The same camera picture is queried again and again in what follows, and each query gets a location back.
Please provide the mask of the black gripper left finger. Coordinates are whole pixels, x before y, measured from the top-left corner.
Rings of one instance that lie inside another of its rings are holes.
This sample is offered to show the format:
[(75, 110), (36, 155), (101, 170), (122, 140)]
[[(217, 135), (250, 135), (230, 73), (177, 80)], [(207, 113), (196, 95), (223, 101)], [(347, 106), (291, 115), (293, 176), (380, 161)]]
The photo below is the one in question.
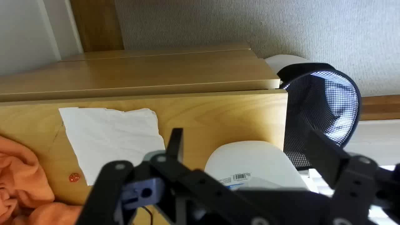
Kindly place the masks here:
[(176, 160), (106, 163), (92, 186), (77, 225), (128, 225), (138, 207), (153, 205), (172, 225), (186, 225), (185, 200), (173, 185), (182, 165)]

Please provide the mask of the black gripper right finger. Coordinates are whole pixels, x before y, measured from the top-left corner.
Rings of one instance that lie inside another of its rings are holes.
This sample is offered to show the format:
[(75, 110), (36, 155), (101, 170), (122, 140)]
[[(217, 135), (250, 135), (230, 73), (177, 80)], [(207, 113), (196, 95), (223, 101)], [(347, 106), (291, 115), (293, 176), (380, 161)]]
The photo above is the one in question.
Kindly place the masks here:
[(378, 206), (395, 223), (400, 220), (398, 167), (382, 168), (363, 155), (350, 155), (312, 127), (303, 153), (333, 190), (330, 197), (315, 193), (301, 212), (306, 225), (375, 225), (371, 206)]

